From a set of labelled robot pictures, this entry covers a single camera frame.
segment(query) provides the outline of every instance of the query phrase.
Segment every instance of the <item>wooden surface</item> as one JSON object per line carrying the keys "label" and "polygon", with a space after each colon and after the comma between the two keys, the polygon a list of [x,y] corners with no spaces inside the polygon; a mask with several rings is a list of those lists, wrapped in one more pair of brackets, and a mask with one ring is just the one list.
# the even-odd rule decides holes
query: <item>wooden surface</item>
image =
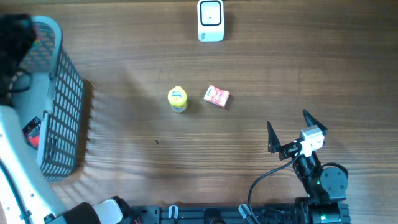
{"label": "wooden surface", "polygon": [[[79,164],[52,184],[68,207],[113,195],[131,205],[247,202],[252,182],[286,161],[267,152],[267,120],[282,143],[329,128],[322,163],[349,170],[353,223],[398,218],[398,6],[373,1],[225,2],[226,35],[197,39],[195,2],[9,6],[44,14],[86,80]],[[210,84],[227,109],[203,101]],[[167,93],[182,86],[188,109]],[[305,191],[291,168],[264,179],[254,203]]]}

